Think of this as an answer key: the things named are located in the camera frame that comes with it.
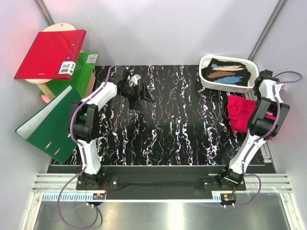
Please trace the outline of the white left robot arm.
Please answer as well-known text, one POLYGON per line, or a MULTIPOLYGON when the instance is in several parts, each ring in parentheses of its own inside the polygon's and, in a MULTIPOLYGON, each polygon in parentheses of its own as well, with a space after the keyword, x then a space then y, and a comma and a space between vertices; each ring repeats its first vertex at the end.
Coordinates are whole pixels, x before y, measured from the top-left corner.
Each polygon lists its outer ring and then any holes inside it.
POLYGON ((102 107, 118 95, 128 99, 131 110, 143 111, 141 101, 154 104, 140 75, 132 75, 123 68, 117 68, 113 76, 110 72, 111 69, 95 91, 81 101, 73 101, 70 107, 68 131, 80 150, 83 165, 81 175, 87 178, 87 184, 94 190, 100 189, 104 183, 103 177, 98 175, 101 163, 96 149, 102 107))

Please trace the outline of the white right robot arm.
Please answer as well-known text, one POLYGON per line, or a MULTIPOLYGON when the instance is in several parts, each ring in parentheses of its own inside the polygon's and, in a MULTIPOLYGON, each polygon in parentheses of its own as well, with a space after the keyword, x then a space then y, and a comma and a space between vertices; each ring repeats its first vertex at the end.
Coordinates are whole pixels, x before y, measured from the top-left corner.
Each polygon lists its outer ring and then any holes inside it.
POLYGON ((224 190, 237 187, 244 178, 252 158, 270 137, 279 132, 285 121, 290 105, 280 97, 281 82, 270 70, 263 70, 253 87, 257 97, 256 108, 248 120, 248 133, 238 153, 230 160, 223 174, 218 177, 218 185, 224 190))

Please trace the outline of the white plastic basket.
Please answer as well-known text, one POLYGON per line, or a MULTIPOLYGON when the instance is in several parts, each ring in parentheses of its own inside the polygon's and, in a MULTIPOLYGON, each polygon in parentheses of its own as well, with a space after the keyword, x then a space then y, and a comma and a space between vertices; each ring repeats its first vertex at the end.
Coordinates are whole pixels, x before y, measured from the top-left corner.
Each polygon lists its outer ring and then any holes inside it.
POLYGON ((241 58, 206 55, 199 64, 201 84, 207 89, 247 93, 258 75, 257 66, 241 58))

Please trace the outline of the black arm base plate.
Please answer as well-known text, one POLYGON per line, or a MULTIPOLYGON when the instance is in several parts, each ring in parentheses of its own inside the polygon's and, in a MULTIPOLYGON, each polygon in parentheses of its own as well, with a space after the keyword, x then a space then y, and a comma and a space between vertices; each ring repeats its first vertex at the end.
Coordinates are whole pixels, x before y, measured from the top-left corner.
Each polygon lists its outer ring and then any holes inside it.
POLYGON ((201 191, 233 191, 235 184, 231 181, 222 182, 220 175, 201 174, 106 174, 98 178, 98 182, 84 178, 77 180, 77 190, 102 190, 124 191, 127 189, 142 188, 172 189, 182 191, 183 189, 194 189, 201 191))

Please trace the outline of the magenta pink t shirt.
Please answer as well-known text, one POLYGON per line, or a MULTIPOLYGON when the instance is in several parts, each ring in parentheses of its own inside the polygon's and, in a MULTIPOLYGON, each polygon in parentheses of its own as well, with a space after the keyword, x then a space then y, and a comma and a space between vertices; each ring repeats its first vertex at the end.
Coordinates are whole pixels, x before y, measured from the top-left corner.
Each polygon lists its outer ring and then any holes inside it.
POLYGON ((228 119, 231 129, 248 136, 248 121, 256 109, 256 102, 236 95, 228 96, 228 119))

